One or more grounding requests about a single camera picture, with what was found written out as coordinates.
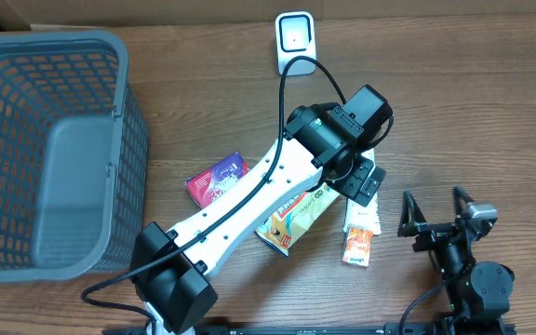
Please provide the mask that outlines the white tube with gold cap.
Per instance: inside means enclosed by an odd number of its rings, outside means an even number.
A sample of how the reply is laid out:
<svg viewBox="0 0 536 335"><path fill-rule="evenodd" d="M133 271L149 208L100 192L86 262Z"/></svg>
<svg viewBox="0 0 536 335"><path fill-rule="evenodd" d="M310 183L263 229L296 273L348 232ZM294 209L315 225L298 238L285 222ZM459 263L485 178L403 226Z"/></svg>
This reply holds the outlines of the white tube with gold cap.
<svg viewBox="0 0 536 335"><path fill-rule="evenodd" d="M343 231L347 233L353 227L369 230L374 235L382 233L377 194L366 207L358 205L351 199L347 200Z"/></svg>

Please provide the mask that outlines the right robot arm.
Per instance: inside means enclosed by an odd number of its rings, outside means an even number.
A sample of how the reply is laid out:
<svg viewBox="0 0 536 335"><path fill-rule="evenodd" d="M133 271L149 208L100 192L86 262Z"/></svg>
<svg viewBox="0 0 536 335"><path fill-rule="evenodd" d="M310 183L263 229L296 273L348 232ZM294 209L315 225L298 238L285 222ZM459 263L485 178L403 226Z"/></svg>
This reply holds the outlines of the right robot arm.
<svg viewBox="0 0 536 335"><path fill-rule="evenodd" d="M398 332L405 334L409 313L443 288L450 311L424 326L426 334L514 334L515 328L503 323L503 315L510 310L514 272L497 262L478 262L472 251L472 244L494 227L497 208L475 201L460 186L453 188L452 196L454 221L430 224L411 192L403 193L397 235L415 239L413 250L428 253L442 281L409 305L398 323Z"/></svg>

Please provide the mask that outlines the grey plastic mesh basket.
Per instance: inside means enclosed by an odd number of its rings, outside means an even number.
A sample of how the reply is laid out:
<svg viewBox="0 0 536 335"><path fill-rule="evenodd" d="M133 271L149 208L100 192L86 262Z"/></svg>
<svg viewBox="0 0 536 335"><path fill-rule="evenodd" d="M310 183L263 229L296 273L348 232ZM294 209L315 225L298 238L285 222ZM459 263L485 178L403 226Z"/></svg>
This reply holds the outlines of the grey plastic mesh basket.
<svg viewBox="0 0 536 335"><path fill-rule="evenodd" d="M0 35L0 283L129 265L149 128L128 66L104 31Z"/></svg>

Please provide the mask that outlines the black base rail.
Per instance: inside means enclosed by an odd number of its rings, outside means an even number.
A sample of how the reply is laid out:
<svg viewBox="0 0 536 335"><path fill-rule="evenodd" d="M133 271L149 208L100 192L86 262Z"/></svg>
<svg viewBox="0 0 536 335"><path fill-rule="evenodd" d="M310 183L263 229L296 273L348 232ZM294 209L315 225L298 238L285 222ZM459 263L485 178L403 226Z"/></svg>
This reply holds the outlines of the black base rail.
<svg viewBox="0 0 536 335"><path fill-rule="evenodd" d="M152 334L146 327L135 328L107 328L104 335L144 335ZM386 323L382 326L368 327L327 327L327 328L229 328L227 326L203 326L190 328L182 334L195 335L393 335L401 334L397 323ZM446 334L442 330L435 330L433 323L407 323L402 334L425 335ZM509 334L516 335L516 326L506 324L503 332L498 330L457 330L454 334Z"/></svg>

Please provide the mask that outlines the white barcode scanner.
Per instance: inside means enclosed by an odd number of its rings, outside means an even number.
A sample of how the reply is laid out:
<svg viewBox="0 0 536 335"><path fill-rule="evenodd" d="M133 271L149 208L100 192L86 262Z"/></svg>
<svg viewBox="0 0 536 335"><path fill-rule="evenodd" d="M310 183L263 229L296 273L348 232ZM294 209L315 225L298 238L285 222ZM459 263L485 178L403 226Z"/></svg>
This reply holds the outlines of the white barcode scanner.
<svg viewBox="0 0 536 335"><path fill-rule="evenodd" d="M283 73L287 63L297 56L313 60L316 56L315 22L307 11L279 14L275 19L277 67Z"/></svg>

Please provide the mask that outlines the purple red snack pouch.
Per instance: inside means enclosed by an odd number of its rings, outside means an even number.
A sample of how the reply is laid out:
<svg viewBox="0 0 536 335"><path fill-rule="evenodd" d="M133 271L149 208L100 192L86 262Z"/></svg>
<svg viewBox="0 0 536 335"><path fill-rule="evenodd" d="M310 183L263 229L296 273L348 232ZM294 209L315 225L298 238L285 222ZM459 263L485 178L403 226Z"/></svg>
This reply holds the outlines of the purple red snack pouch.
<svg viewBox="0 0 536 335"><path fill-rule="evenodd" d="M185 182L186 190L195 203L206 208L229 191L249 171L239 152L233 152L212 167Z"/></svg>

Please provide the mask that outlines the small orange juice carton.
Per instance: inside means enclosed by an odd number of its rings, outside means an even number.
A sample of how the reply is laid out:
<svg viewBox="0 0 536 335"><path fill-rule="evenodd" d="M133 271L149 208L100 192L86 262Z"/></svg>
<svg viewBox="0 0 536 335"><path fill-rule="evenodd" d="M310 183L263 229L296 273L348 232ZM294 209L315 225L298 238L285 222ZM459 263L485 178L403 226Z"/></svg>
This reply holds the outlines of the small orange juice carton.
<svg viewBox="0 0 536 335"><path fill-rule="evenodd" d="M368 267L372 238L371 230L350 227L346 236L342 261L350 265Z"/></svg>

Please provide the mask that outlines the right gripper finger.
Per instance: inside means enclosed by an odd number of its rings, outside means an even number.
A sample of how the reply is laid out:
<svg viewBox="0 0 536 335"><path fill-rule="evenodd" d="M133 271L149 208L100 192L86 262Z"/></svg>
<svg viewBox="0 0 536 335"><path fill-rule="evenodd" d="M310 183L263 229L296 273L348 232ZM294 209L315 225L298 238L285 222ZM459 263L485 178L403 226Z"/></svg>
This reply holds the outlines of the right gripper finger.
<svg viewBox="0 0 536 335"><path fill-rule="evenodd" d="M410 191L403 193L402 213L398 225L398 235L418 235L427 226L427 221L423 216L415 198Z"/></svg>
<svg viewBox="0 0 536 335"><path fill-rule="evenodd" d="M474 199L461 186L455 186L452 189L452 196L454 212L456 215L462 214L462 204L469 204L474 201Z"/></svg>

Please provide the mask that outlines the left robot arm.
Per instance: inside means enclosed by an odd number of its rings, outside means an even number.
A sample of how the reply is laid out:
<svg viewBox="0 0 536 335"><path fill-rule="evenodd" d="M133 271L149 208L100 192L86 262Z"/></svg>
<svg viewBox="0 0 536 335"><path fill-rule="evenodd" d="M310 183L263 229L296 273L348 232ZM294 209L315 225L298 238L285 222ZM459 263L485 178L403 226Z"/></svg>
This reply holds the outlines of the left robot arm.
<svg viewBox="0 0 536 335"><path fill-rule="evenodd" d="M283 140L226 193L164 231L148 224L137 236L131 269L136 292L152 316L147 334L182 334L218 299L210 285L233 251L294 196L325 183L365 207L385 172L363 153L393 111L370 86L345 104L297 108Z"/></svg>

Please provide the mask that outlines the yellow snack bag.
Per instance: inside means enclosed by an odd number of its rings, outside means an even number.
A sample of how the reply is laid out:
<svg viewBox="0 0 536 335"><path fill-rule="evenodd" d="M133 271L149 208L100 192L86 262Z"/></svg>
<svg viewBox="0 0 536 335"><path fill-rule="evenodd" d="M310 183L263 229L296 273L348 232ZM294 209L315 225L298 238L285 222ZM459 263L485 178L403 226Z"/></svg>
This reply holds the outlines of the yellow snack bag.
<svg viewBox="0 0 536 335"><path fill-rule="evenodd" d="M322 183L312 192L298 194L281 205L256 230L256 236L284 258L289 249L340 196Z"/></svg>

